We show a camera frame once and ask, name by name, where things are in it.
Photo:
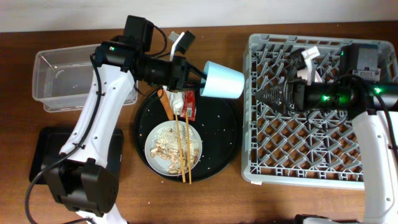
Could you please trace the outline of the red snack wrapper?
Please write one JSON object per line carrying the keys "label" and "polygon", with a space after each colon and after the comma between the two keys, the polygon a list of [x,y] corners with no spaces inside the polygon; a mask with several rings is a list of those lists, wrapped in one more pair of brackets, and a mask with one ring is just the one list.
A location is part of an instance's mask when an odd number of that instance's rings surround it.
{"label": "red snack wrapper", "polygon": [[189,121],[196,120],[196,103],[195,103],[195,91],[189,90],[183,93],[183,108],[180,114],[181,118],[188,116]]}

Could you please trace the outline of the white napkin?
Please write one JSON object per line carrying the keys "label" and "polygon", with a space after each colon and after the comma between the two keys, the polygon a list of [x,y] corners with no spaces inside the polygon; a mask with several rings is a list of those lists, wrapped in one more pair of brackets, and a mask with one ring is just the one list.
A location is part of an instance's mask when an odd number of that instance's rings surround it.
{"label": "white napkin", "polygon": [[174,114],[181,115],[184,106],[184,93],[165,91],[170,103],[170,107]]}

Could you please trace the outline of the orange carrot stick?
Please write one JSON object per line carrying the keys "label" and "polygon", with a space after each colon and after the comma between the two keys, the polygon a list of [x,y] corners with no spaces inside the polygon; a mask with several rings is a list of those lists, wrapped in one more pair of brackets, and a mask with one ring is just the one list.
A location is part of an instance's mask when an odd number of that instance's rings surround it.
{"label": "orange carrot stick", "polygon": [[157,96],[158,96],[158,98],[159,98],[159,100],[160,100],[160,102],[161,102],[161,104],[162,104],[162,106],[163,106],[163,108],[164,108],[164,110],[166,112],[167,118],[169,120],[174,120],[174,112],[172,111],[172,108],[170,106],[169,99],[168,99],[168,96],[166,94],[166,91],[163,90],[163,89],[157,90]]}

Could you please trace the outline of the light blue cup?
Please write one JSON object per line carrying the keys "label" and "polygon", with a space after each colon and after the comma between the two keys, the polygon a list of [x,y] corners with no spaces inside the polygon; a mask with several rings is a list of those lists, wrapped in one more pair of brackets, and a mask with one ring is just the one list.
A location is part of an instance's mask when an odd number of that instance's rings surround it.
{"label": "light blue cup", "polygon": [[200,96],[238,99],[244,90],[244,75],[236,70],[207,61],[201,79]]}

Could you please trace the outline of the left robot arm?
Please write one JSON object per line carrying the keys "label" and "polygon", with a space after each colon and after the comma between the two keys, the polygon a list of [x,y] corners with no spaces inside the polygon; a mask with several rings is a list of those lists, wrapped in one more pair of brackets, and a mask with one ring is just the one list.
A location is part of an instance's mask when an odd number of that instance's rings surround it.
{"label": "left robot arm", "polygon": [[150,52],[157,30],[143,17],[128,16],[124,31],[102,42],[90,55],[93,81],[78,122],[55,156],[43,159],[30,181],[44,179],[57,203],[78,214],[80,222],[124,223],[117,206],[119,177],[109,169],[109,145],[123,104],[136,82],[171,91],[195,90],[189,74],[205,74],[189,63],[185,52],[195,40],[182,32],[172,46]]}

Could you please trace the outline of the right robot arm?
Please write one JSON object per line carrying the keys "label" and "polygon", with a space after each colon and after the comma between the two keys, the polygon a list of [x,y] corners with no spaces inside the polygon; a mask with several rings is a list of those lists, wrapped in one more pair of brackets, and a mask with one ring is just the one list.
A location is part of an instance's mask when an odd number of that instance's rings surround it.
{"label": "right robot arm", "polygon": [[338,77],[330,83],[315,80],[317,55],[316,47],[296,50],[292,79],[257,91],[256,99],[282,114],[345,111],[362,157],[363,222],[397,223],[397,83],[380,80],[374,44],[342,47]]}

